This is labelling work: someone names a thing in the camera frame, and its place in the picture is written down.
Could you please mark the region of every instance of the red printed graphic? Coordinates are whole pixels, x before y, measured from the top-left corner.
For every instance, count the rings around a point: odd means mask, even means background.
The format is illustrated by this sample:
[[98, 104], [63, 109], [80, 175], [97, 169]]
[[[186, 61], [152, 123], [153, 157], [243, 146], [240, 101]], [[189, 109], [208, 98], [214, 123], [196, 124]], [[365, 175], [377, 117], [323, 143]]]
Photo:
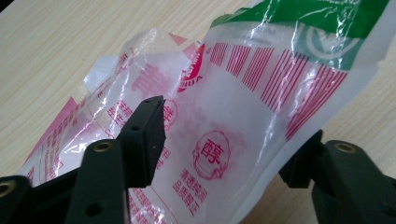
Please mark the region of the red printed graphic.
[[35, 176], [35, 167], [32, 167], [32, 169], [27, 173], [27, 178], [29, 179], [30, 184], [33, 183], [33, 177]]
[[308, 57], [303, 54], [283, 51], [261, 97], [272, 111], [278, 113], [288, 100], [307, 62]]
[[268, 48], [257, 48], [253, 55], [250, 64], [248, 65], [247, 71], [242, 78], [242, 82], [251, 90], [256, 89], [257, 83], [260, 77], [264, 73], [264, 69], [270, 61], [271, 55], [274, 49]]
[[202, 57], [204, 54], [205, 45], [199, 47], [195, 53], [194, 60], [192, 61], [189, 71], [183, 71], [181, 76], [178, 92], [186, 90], [189, 86], [197, 83], [202, 77], [198, 76], [199, 70], [202, 65]]
[[132, 90], [141, 91], [143, 98], [149, 98], [149, 96], [164, 94], [171, 85], [171, 80], [158, 67], [148, 63], [132, 84]]
[[177, 45], [181, 45], [181, 44], [183, 44], [184, 42], [187, 41], [187, 38], [184, 38], [182, 36], [174, 35], [174, 34], [171, 34], [171, 33], [169, 33], [169, 35], [172, 37], [172, 39], [175, 41], [175, 43]]
[[186, 168], [175, 182], [173, 189], [194, 217], [207, 196], [206, 189]]
[[163, 125], [166, 131], [169, 131], [177, 117], [177, 105], [173, 100], [165, 101], [163, 106]]
[[117, 102], [116, 106], [111, 106], [107, 114], [116, 122], [119, 127], [123, 127], [134, 111], [123, 100]]
[[188, 47], [183, 49], [184, 55], [190, 60], [193, 60], [194, 58], [197, 57], [197, 52], [199, 53], [200, 49], [196, 46], [195, 43], [190, 44]]
[[129, 198], [129, 209], [131, 211], [131, 221], [136, 221], [139, 224], [148, 224], [143, 212], [140, 212], [140, 208], [137, 206], [134, 198], [131, 194], [128, 194]]
[[233, 52], [231, 53], [230, 60], [228, 61], [226, 71], [233, 74], [235, 77], [238, 77], [245, 61], [247, 60], [250, 50], [251, 47], [239, 45], [233, 46]]
[[161, 153], [160, 158], [158, 159], [157, 162], [157, 170], [160, 170], [161, 167], [163, 166], [163, 163], [169, 158], [171, 155], [171, 152], [168, 150], [168, 148], [164, 147], [163, 152]]
[[221, 66], [227, 46], [228, 44], [226, 43], [217, 43], [212, 50], [212, 55], [210, 56], [209, 61], [215, 65]]
[[128, 48], [120, 56], [119, 64], [118, 64], [119, 69], [117, 69], [116, 74], [118, 75], [119, 73], [125, 71], [128, 67], [131, 66], [133, 62], [134, 62], [134, 49]]
[[207, 180], [221, 178], [231, 156], [228, 138], [220, 131], [206, 133], [197, 142], [192, 155], [200, 177]]
[[335, 71], [325, 65], [320, 66], [305, 98], [291, 118], [286, 132], [288, 140], [326, 103], [346, 76], [346, 72]]

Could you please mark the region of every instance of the red stripe pattern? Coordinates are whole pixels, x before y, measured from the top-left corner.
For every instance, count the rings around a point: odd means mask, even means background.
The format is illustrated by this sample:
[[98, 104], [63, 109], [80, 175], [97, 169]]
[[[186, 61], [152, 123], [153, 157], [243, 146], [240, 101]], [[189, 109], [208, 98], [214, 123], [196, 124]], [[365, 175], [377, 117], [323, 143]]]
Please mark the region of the red stripe pattern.
[[231, 53], [230, 60], [228, 61], [226, 71], [233, 74], [235, 77], [238, 77], [245, 61], [248, 58], [250, 50], [251, 47], [239, 45], [233, 46], [233, 52]]
[[174, 34], [171, 34], [171, 33], [169, 33], [169, 35], [172, 37], [172, 39], [175, 41], [175, 43], [176, 43], [178, 46], [180, 46], [181, 44], [183, 44], [184, 42], [187, 41], [187, 38], [184, 38], [184, 37], [182, 37], [182, 36], [174, 35]]
[[326, 103], [347, 76], [346, 72], [335, 71], [321, 65], [309, 91], [288, 125], [288, 141]]
[[226, 43], [217, 43], [213, 48], [212, 55], [210, 56], [210, 62], [215, 65], [221, 66], [227, 46], [228, 44]]
[[264, 73], [265, 67], [270, 61], [274, 49], [257, 48], [252, 60], [247, 68], [247, 71], [242, 78], [242, 82], [251, 90], [256, 89], [260, 77]]
[[295, 91], [297, 80], [303, 74], [308, 59], [300, 53], [283, 51], [261, 97], [274, 113], [277, 114], [281, 110]]

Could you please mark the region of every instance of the wood grain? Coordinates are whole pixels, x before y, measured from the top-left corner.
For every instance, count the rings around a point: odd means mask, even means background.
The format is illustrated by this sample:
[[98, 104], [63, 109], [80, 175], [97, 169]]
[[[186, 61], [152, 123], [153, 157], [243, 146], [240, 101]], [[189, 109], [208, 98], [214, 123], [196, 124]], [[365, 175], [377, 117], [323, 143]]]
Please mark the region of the wood grain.
[[[16, 174], [101, 55], [149, 28], [202, 40], [217, 16], [248, 1], [17, 0], [0, 13], [0, 176]], [[396, 176], [396, 41], [373, 81], [325, 127]], [[310, 189], [276, 177], [244, 223], [316, 223]]]

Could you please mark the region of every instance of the crumpled plastic bag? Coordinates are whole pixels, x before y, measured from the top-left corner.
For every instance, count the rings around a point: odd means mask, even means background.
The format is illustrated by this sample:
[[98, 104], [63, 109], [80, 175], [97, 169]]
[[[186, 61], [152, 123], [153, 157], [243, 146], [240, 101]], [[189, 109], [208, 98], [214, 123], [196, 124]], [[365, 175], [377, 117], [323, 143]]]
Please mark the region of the crumpled plastic bag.
[[77, 168], [90, 143], [115, 138], [141, 101], [163, 95], [167, 138], [152, 185], [129, 190], [132, 222], [238, 222], [375, 74], [395, 9], [394, 1], [264, 1], [216, 19], [202, 43], [142, 32], [120, 57], [100, 59], [84, 99], [21, 174], [37, 186]]

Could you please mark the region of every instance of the chinese character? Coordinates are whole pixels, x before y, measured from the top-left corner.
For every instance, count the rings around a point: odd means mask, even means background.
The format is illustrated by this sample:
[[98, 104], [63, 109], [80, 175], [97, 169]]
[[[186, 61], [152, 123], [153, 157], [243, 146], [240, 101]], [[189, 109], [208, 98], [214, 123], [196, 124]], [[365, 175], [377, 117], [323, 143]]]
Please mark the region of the chinese character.
[[190, 207], [190, 212], [191, 212], [192, 216], [194, 216], [195, 213], [198, 212], [198, 209], [199, 209], [198, 203], [196, 201], [193, 201], [193, 203], [191, 204], [191, 207]]
[[132, 109], [131, 109], [127, 104], [125, 104], [125, 102], [122, 101], [122, 100], [120, 100], [120, 101], [117, 103], [117, 106], [119, 107], [119, 109], [122, 111], [123, 115], [124, 115], [126, 118], [131, 117], [131, 115], [134, 113], [134, 112], [132, 111]]
[[147, 64], [144, 69], [140, 71], [140, 76], [132, 84], [132, 90], [139, 90], [143, 93], [143, 98], [149, 95], [164, 94], [170, 85], [170, 80], [160, 69], [151, 64]]
[[184, 168], [183, 173], [181, 173], [180, 177], [182, 180], [186, 181], [189, 174], [190, 174], [189, 171], [186, 168]]
[[182, 199], [184, 199], [187, 194], [189, 194], [189, 190], [186, 189], [186, 187], [182, 187], [181, 190], [178, 192], [178, 196], [180, 196]]
[[163, 156], [168, 159], [170, 156], [171, 152], [168, 150], [168, 148], [164, 147], [163, 148]]
[[178, 192], [180, 190], [180, 186], [181, 186], [181, 181], [178, 180], [175, 184], [174, 184], [174, 190], [176, 192]]
[[201, 154], [203, 154], [210, 163], [216, 162], [220, 164], [219, 156], [223, 152], [221, 145], [216, 145], [212, 140], [207, 139], [204, 147], [201, 150]]
[[113, 118], [113, 120], [116, 122], [117, 125], [122, 125], [123, 126], [125, 124], [125, 121], [123, 120], [122, 115], [121, 114], [117, 114], [116, 108], [114, 106], [107, 110], [107, 114], [111, 118]]
[[189, 186], [190, 189], [193, 189], [194, 183], [195, 183], [195, 177], [192, 175], [189, 175], [189, 178], [187, 179], [187, 186]]
[[163, 120], [164, 121], [170, 122], [173, 114], [174, 114], [174, 110], [169, 105], [165, 105], [163, 107]]
[[192, 201], [194, 201], [194, 198], [192, 198], [192, 195], [190, 193], [187, 193], [186, 197], [184, 198], [184, 204], [190, 207]]

